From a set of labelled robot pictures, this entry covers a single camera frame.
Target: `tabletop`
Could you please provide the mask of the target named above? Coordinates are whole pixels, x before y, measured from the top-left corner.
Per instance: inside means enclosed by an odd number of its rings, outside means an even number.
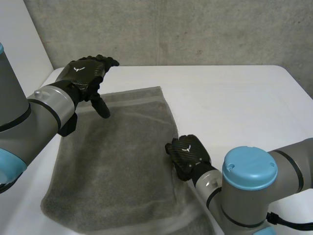
[[[61,70],[55,70],[44,85],[53,83]],[[154,86],[161,86],[179,135],[196,135],[219,170],[225,154],[234,147],[247,145],[270,151],[313,137],[313,100],[282,67],[117,67],[106,74],[99,93]],[[4,210],[14,210],[6,218],[4,235],[76,234],[40,210],[60,139],[56,136],[16,185],[0,197]],[[310,189],[272,203],[269,210],[288,221],[312,222],[312,198]],[[4,210],[0,211],[0,219],[5,219]],[[216,223],[214,227],[220,234]],[[313,234],[274,227],[278,234]]]

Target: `gray wall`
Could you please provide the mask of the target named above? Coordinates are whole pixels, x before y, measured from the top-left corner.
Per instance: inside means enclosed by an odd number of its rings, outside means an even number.
[[[55,68],[280,65],[313,96],[313,0],[24,0]]]

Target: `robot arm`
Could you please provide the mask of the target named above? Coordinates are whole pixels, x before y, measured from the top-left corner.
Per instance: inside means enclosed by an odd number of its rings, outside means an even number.
[[[222,172],[211,165],[209,155],[193,135],[173,140],[166,151],[179,178],[192,179],[225,234],[258,235],[272,230],[267,220],[278,223],[279,217],[275,215],[276,221],[270,218],[269,204],[312,188],[313,138],[268,153],[247,146],[232,149]],[[312,223],[290,227],[313,230]]]
[[[57,81],[26,98],[0,44],[0,192],[27,169],[50,140],[76,127],[75,109],[91,100],[103,118],[110,112],[98,94],[112,58],[82,58],[70,62]]]

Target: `light blue joint cap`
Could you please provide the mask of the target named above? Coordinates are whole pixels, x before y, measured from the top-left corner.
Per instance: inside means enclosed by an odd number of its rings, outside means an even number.
[[[254,235],[276,235],[276,234],[277,233],[273,227],[267,227],[254,233]]]
[[[4,52],[4,48],[3,48],[2,44],[0,43],[0,55],[2,54],[2,52]]]
[[[261,190],[276,179],[278,167],[266,151],[255,147],[237,147],[230,150],[224,159],[223,177],[235,188]]]
[[[22,159],[0,148],[0,184],[14,181],[26,169],[27,165]]]

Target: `towel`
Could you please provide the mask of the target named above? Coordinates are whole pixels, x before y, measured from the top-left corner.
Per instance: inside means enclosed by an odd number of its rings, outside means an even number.
[[[79,104],[62,138],[43,213],[88,235],[212,234],[212,225],[164,146],[178,131],[160,87],[101,95],[101,118]]]

